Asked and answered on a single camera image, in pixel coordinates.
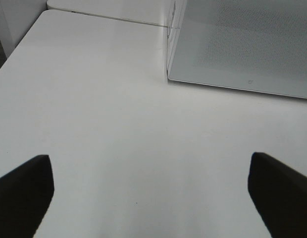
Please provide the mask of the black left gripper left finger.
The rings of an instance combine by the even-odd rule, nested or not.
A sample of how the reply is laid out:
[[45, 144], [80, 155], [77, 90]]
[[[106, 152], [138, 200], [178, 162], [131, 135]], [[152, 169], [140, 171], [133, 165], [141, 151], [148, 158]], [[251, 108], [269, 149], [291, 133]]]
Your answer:
[[48, 155], [38, 155], [0, 178], [0, 238], [32, 238], [54, 195]]

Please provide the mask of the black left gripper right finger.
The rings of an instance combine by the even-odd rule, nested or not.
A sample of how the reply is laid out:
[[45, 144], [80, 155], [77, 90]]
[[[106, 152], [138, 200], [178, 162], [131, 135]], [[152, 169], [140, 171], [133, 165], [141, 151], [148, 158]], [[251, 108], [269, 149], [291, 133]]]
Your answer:
[[273, 238], [307, 238], [307, 177], [262, 152], [252, 154], [248, 192]]

